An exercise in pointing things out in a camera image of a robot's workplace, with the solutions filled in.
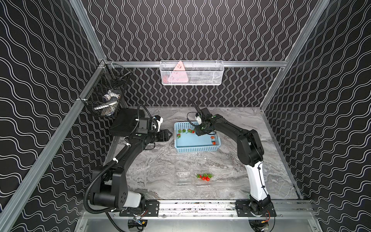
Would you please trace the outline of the light blue perforated plastic basket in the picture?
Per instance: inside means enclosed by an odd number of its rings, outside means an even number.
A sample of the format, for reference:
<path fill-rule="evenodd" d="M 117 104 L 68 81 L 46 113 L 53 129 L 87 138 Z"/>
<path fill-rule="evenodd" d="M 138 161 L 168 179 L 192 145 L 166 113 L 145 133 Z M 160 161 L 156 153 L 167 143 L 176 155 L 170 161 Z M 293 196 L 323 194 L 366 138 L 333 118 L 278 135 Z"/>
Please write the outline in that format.
<path fill-rule="evenodd" d="M 195 131 L 195 126 L 198 125 L 196 121 L 189 122 L 176 122 L 174 124 L 174 147 L 178 153 L 189 153 L 189 152 L 211 152 L 217 151 L 221 146 L 220 136 L 215 135 L 202 135 L 198 136 L 196 133 L 188 133 L 188 129 Z M 178 130 L 186 129 L 186 133 L 181 133 L 181 138 L 177 138 Z"/>

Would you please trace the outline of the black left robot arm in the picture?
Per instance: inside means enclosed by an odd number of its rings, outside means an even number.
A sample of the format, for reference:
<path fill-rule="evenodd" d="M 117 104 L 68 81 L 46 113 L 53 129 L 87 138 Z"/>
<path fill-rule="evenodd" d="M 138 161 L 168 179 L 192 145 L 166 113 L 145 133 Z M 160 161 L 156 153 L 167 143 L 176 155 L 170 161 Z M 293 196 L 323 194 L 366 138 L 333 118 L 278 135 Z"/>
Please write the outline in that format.
<path fill-rule="evenodd" d="M 113 212 L 124 208 L 144 210 L 144 196 L 128 190 L 127 171 L 147 145 L 167 142 L 172 137 L 168 129 L 160 129 L 163 118 L 155 115 L 137 120 L 137 126 L 125 137 L 125 147 L 106 165 L 93 171 L 92 181 L 84 195 L 84 208 L 91 214 Z"/>

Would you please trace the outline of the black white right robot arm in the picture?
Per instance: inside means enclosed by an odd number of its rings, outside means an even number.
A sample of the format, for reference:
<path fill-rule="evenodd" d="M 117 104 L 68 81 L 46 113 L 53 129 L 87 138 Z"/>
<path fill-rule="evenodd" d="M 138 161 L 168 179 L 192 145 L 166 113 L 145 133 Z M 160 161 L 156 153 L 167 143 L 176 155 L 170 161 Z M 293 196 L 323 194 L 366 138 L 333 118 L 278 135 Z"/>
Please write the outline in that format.
<path fill-rule="evenodd" d="M 268 214 L 275 217 L 275 209 L 263 178 L 264 149 L 258 132 L 240 128 L 219 114 L 212 115 L 207 108 L 200 109 L 196 106 L 195 109 L 197 111 L 195 118 L 198 122 L 195 132 L 198 136 L 218 131 L 236 142 L 238 159 L 248 173 L 249 211 L 255 216 Z"/>

